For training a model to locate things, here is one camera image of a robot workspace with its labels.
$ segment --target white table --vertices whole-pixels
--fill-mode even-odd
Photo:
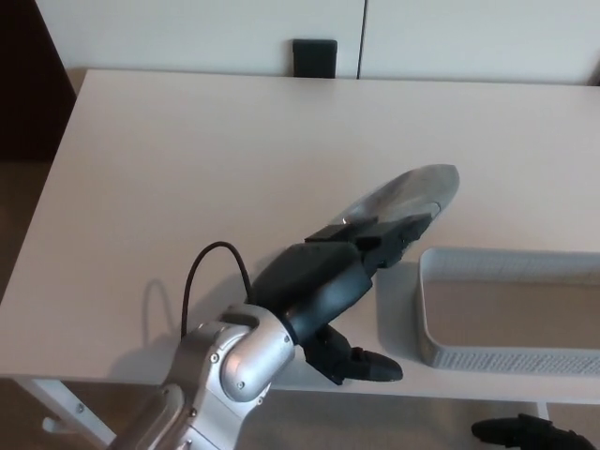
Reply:
[[[160,383],[200,249],[232,241],[255,277],[365,191],[448,162],[454,202],[335,322],[405,379],[336,387],[299,355],[275,387],[600,403],[600,379],[424,366],[410,304],[428,247],[599,251],[599,124],[600,91],[586,87],[92,70],[0,307],[0,374],[106,445],[112,432],[57,380]],[[232,257],[216,252],[190,323],[243,298]]]

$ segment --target white wall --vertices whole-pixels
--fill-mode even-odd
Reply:
[[[355,77],[363,0],[37,0],[67,68],[283,75],[290,39],[334,38]]]
[[[369,0],[363,78],[586,83],[598,0]]]
[[[364,0],[37,0],[67,68],[289,73],[292,38],[355,76]],[[363,78],[586,83],[600,0],[369,0]]]

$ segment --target floor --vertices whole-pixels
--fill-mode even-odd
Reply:
[[[0,297],[48,170],[48,164],[0,163]],[[152,389],[90,383],[68,386],[117,433]],[[92,448],[78,436],[42,431],[41,421],[49,412],[14,382],[0,380],[0,398],[2,448]],[[470,435],[473,421],[534,411],[534,405],[506,402],[273,392],[247,420],[237,448],[492,449],[500,447],[482,445]],[[600,445],[600,407],[550,405],[549,412],[557,426],[574,429]]]

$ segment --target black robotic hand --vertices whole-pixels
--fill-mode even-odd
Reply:
[[[472,434],[484,443],[522,450],[596,450],[575,431],[564,431],[552,422],[527,414],[505,419],[489,419],[472,426]]]
[[[307,362],[332,382],[401,380],[397,362],[352,348],[328,324],[367,293],[377,269],[400,260],[431,220],[425,214],[386,223],[374,218],[329,225],[284,250],[264,269],[252,285],[253,300],[281,320]]]

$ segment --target plastic tray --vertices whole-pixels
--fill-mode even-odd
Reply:
[[[432,248],[417,292],[430,366],[600,375],[600,254]]]

